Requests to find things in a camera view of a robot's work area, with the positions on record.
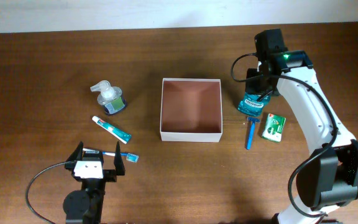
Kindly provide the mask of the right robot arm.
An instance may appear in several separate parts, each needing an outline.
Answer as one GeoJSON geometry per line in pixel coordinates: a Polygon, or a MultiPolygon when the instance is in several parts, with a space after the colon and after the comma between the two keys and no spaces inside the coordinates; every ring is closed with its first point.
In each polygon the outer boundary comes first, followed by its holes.
{"type": "Polygon", "coordinates": [[[247,71],[247,92],[283,96],[310,154],[288,181],[290,205],[272,223],[321,223],[358,200],[358,140],[326,99],[305,51],[288,50],[280,29],[264,30],[254,42],[259,64],[247,71]]]}

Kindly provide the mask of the purple foam soap pump bottle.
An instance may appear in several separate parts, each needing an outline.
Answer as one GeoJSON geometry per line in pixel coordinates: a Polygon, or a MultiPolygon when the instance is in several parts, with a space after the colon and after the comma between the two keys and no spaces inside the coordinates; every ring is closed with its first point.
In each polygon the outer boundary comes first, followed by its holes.
{"type": "Polygon", "coordinates": [[[90,87],[92,92],[99,92],[97,102],[107,115],[114,115],[127,107],[123,92],[118,86],[112,86],[109,81],[102,80],[90,87]]]}

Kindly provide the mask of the blue disposable razor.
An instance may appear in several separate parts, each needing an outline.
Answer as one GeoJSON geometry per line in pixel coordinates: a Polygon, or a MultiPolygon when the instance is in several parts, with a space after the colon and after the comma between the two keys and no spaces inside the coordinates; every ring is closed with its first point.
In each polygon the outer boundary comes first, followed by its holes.
{"type": "Polygon", "coordinates": [[[254,132],[255,132],[255,125],[257,123],[260,123],[260,119],[255,118],[255,117],[247,117],[248,122],[250,123],[250,128],[249,128],[249,135],[247,138],[247,144],[246,144],[246,149],[250,150],[252,147],[252,140],[254,137],[254,132]]]}

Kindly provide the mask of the pink white box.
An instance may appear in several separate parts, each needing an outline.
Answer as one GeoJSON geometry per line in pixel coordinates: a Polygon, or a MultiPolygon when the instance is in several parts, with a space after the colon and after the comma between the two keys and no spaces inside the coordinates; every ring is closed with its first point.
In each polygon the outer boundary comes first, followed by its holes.
{"type": "Polygon", "coordinates": [[[171,142],[219,142],[223,135],[220,79],[164,78],[160,137],[171,142]]]}

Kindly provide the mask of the teal mouthwash bottle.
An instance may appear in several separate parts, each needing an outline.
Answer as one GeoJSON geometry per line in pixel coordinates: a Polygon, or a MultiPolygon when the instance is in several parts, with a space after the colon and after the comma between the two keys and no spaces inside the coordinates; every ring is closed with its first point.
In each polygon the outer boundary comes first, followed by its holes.
{"type": "Polygon", "coordinates": [[[270,102],[270,96],[258,100],[260,95],[244,93],[244,98],[240,101],[237,109],[248,116],[260,116],[264,106],[270,102]]]}

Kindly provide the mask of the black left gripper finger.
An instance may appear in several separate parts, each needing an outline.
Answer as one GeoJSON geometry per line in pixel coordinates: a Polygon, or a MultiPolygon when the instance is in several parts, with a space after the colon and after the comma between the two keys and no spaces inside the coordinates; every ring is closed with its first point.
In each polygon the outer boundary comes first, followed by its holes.
{"type": "Polygon", "coordinates": [[[115,166],[116,175],[125,175],[126,174],[126,169],[124,166],[124,161],[122,160],[121,147],[120,147],[119,142],[117,142],[117,144],[116,144],[115,156],[114,156],[114,166],[115,166]]]}
{"type": "Polygon", "coordinates": [[[80,141],[76,149],[68,157],[67,162],[75,162],[81,160],[82,153],[83,153],[83,142],[80,141]]]}

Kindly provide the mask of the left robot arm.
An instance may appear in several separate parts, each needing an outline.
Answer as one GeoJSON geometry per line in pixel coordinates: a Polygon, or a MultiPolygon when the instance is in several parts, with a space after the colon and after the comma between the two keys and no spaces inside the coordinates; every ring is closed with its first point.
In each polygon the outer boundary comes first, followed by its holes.
{"type": "Polygon", "coordinates": [[[66,223],[101,223],[106,184],[126,174],[119,143],[115,149],[115,168],[104,169],[103,164],[103,151],[85,151],[82,142],[66,160],[65,169],[81,183],[81,189],[72,191],[63,201],[66,223]]]}

